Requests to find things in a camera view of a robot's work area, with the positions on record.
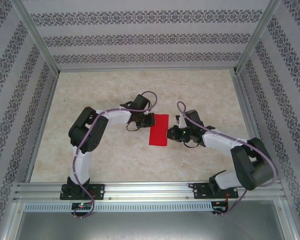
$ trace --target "beige floor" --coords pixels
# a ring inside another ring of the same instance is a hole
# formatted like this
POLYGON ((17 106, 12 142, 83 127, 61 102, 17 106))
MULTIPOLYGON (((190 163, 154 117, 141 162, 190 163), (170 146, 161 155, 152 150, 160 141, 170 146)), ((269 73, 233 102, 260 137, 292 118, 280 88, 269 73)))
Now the beige floor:
MULTIPOLYGON (((114 108, 146 90, 157 93, 154 112, 169 114, 170 127, 176 124, 176 102, 182 100, 205 125, 248 138, 228 70, 61 73, 31 182, 67 180, 73 161, 68 131, 84 107, 114 108)), ((169 139, 167 147, 150 146, 149 131, 128 132, 124 124, 107 128, 92 155, 90 180, 197 181, 233 169, 230 157, 211 148, 188 149, 169 139)))

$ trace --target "patterned wallpaper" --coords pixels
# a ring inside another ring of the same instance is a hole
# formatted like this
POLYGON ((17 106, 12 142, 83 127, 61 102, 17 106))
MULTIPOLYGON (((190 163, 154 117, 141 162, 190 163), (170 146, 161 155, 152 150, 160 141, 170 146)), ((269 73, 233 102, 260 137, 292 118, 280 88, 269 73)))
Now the patterned wallpaper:
POLYGON ((23 182, 55 77, 8 0, 0 0, 0 226, 23 182))
POLYGON ((300 0, 283 0, 240 73, 300 233, 300 0))
POLYGON ((235 67, 269 0, 25 0, 61 70, 235 67))

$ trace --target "robotic arm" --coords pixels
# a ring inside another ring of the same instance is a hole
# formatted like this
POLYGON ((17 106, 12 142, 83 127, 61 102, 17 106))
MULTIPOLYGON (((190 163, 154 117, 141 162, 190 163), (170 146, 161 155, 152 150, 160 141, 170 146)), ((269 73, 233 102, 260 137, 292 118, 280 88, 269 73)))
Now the robotic arm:
MULTIPOLYGON (((185 115, 204 127, 196 110, 187 111, 185 115)), ((232 157, 235 171, 222 171, 209 178, 209 188, 214 195, 222 190, 233 187, 244 187, 247 190, 253 190, 273 178, 273 170, 269 163, 249 147, 235 140, 229 140, 222 135, 205 131, 184 118, 183 115, 177 115, 176 120, 179 126, 174 125, 168 130, 167 137, 169 139, 183 143, 188 143, 192 140, 202 147, 214 148, 232 157)), ((207 126, 206 128, 219 133, 212 126, 207 126)), ((240 140, 257 148, 271 160, 269 153, 260 139, 240 140)))
POLYGON ((86 193, 80 187, 75 174, 80 184, 83 185, 86 190, 91 188, 91 186, 89 187, 89 167, 92 151, 99 145, 106 127, 116 124, 130 124, 131 122, 135 122, 138 129, 154 126, 154 113, 148 113, 148 111, 132 111, 146 110, 146 107, 150 107, 150 105, 151 102, 139 94, 134 101, 121 104, 118 110, 112 110, 102 114, 95 122, 86 141, 77 152, 77 147, 88 133, 92 123, 96 117, 103 112, 102 110, 94 110, 89 106, 83 109, 68 133, 73 148, 73 157, 75 157, 76 154, 77 156, 74 167, 75 173, 72 168, 72 171, 67 178, 67 184, 62 186, 63 196, 70 196, 72 199, 84 199, 87 197, 86 193))

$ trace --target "black mounting bracket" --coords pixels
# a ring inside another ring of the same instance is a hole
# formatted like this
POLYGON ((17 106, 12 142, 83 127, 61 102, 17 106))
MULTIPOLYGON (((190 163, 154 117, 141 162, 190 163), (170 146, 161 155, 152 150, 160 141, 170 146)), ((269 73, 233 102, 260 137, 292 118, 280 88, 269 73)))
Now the black mounting bracket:
POLYGON ((189 183, 189 188, 193 189, 194 199, 225 199, 228 194, 229 199, 237 199, 239 197, 236 187, 222 189, 213 193, 208 182, 189 183))
MULTIPOLYGON (((90 180, 83 184, 83 187, 93 196, 94 200, 103 200, 105 196, 105 185, 89 182, 90 180)), ((78 184, 75 184, 70 177, 68 177, 67 183, 61 187, 60 200, 90 200, 90 197, 78 184)))

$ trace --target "white plastic housing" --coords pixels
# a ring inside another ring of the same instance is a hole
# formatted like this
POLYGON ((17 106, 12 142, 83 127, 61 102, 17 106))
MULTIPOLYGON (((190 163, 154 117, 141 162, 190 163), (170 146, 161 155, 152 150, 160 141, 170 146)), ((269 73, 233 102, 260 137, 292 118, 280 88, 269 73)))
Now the white plastic housing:
POLYGON ((186 124, 186 120, 185 117, 180 113, 180 117, 179 117, 179 128, 185 128, 187 126, 186 124))
MULTIPOLYGON (((96 113, 99 114, 103 112, 102 110, 96 110, 96 113)), ((118 110, 118 111, 109 111, 102 116, 106 117, 108 119, 108 123, 106 127, 116 125, 116 124, 126 124, 128 123, 131 112, 124 111, 124 110, 118 110)))
POLYGON ((224 171, 215 176, 215 181, 221 189, 242 187, 235 171, 224 171))
POLYGON ((231 156, 231 149, 235 146, 241 146, 241 143, 229 140, 223 136, 216 135, 210 132, 206 132, 203 136, 204 145, 208 148, 217 149, 228 156, 231 156))
MULTIPOLYGON (((73 146, 72 150, 73 150, 73 157, 75 157, 77 147, 73 146)), ((82 185, 89 179, 89 168, 90 168, 91 156, 92 156, 92 151, 83 154, 81 150, 79 150, 79 154, 75 160, 76 175, 82 185)), ((71 164, 70 178, 75 184, 78 184, 74 175, 72 164, 71 164)))

